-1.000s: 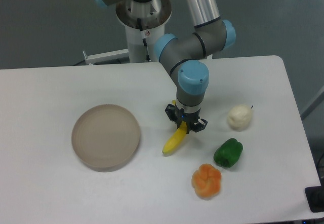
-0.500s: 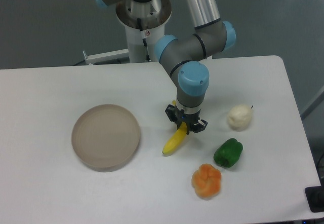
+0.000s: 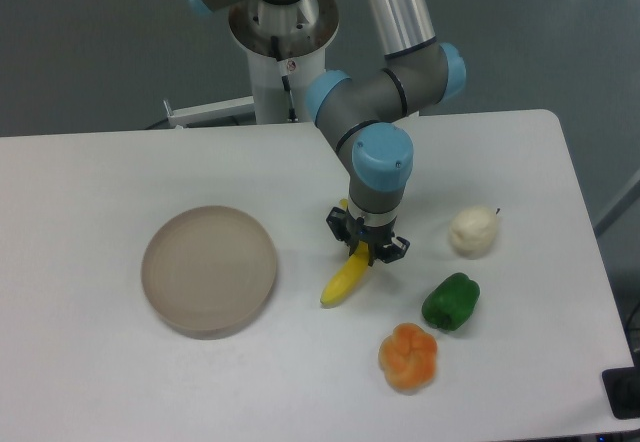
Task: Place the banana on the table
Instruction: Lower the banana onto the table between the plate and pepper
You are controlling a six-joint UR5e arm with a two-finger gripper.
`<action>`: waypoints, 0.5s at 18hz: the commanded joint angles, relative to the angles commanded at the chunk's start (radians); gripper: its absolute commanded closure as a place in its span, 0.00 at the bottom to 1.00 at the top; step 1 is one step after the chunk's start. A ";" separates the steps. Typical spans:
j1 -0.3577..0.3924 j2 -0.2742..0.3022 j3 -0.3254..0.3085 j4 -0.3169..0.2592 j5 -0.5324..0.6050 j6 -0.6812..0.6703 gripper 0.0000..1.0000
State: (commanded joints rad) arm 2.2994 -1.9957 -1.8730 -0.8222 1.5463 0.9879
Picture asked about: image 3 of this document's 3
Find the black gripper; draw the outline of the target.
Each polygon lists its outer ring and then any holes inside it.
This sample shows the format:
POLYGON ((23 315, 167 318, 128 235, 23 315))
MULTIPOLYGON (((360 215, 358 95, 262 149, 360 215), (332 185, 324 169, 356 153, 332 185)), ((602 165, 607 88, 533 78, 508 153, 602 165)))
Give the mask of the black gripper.
POLYGON ((396 211, 369 213, 355 208, 333 207, 326 223, 335 239, 349 248, 353 255, 360 242, 369 248, 369 265, 376 261, 390 264, 401 260, 407 253, 410 242, 394 235, 396 211))

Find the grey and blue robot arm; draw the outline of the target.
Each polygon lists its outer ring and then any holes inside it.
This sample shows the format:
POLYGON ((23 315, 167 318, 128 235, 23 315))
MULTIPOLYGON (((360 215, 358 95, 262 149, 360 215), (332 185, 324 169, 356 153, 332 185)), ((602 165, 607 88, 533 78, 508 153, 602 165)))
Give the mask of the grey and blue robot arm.
POLYGON ((325 66, 339 26, 335 0, 189 0, 197 11, 228 13, 244 51, 255 119, 310 122, 349 175, 345 208, 330 211, 334 237, 368 263, 403 258, 394 230, 413 167, 413 144, 397 121, 459 93, 466 67, 438 41, 425 0, 368 0, 385 64, 355 81, 325 66))

